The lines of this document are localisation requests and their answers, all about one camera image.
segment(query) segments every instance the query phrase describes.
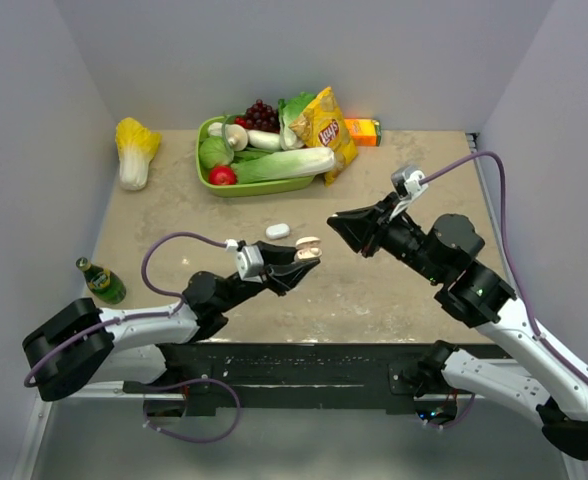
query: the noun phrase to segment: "bottle label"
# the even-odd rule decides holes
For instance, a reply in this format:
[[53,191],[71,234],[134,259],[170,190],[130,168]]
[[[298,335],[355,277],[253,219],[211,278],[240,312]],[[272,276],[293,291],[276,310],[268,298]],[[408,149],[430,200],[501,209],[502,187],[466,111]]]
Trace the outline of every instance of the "bottle label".
[[96,290],[103,290],[110,286],[110,271],[106,268],[90,282],[90,287]]

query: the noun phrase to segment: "bottle cap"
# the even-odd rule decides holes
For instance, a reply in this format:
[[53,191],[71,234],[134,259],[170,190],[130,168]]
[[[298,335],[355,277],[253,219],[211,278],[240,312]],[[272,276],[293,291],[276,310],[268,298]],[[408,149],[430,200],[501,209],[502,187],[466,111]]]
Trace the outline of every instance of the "bottle cap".
[[90,265],[90,261],[85,257],[81,257],[76,261],[76,267],[82,272],[88,270],[90,268]]

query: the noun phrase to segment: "cabbage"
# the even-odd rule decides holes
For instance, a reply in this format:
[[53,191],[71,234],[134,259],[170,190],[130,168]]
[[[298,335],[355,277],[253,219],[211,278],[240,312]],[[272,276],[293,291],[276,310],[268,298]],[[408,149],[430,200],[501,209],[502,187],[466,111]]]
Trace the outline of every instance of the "cabbage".
[[127,117],[116,126],[119,182],[125,190],[140,190],[147,183],[149,164],[161,143],[161,134]]
[[229,165],[234,159],[234,152],[228,150],[221,137],[207,137],[198,147],[198,160],[203,168],[211,170],[220,165]]
[[290,124],[303,113],[312,100],[316,98],[313,93],[301,93],[298,97],[291,98],[287,102],[284,99],[278,101],[278,121],[281,125],[280,142],[283,150],[294,150],[303,147],[303,141],[290,129]]
[[239,184],[308,177],[329,172],[336,160],[331,148],[316,147],[274,152],[255,160],[233,163],[232,170]]

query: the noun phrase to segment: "red tomato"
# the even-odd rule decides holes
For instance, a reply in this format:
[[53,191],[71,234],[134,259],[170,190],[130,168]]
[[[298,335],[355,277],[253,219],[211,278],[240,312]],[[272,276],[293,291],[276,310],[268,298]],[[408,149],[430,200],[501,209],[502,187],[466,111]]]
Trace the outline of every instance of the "red tomato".
[[234,185],[236,175],[230,167],[214,167],[210,172],[209,180],[212,185]]

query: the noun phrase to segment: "white wall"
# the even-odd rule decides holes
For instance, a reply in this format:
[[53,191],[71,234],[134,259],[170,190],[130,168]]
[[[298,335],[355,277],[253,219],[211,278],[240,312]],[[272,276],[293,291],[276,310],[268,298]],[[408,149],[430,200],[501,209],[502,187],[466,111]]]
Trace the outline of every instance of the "white wall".
[[116,162],[114,121],[51,0],[0,0],[0,479],[35,392],[21,341],[77,296]]
[[385,128],[477,130],[552,0],[56,0],[115,118],[195,128],[336,88]]
[[481,143],[506,162],[509,241],[536,314],[588,361],[588,0],[555,2]]

